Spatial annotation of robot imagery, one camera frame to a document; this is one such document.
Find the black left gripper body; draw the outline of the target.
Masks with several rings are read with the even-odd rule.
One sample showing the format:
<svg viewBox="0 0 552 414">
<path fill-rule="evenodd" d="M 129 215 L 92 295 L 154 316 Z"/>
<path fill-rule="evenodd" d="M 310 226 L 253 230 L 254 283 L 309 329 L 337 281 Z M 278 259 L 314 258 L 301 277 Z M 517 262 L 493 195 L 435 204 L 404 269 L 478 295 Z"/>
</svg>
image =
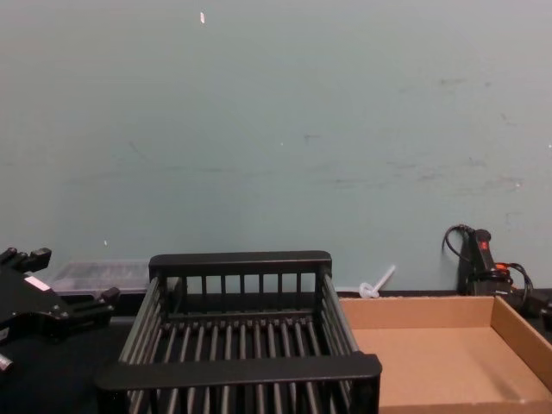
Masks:
<svg viewBox="0 0 552 414">
<path fill-rule="evenodd" d="M 1 344 L 48 334 L 66 312 L 49 285 L 12 269 L 1 270 Z"/>
</svg>

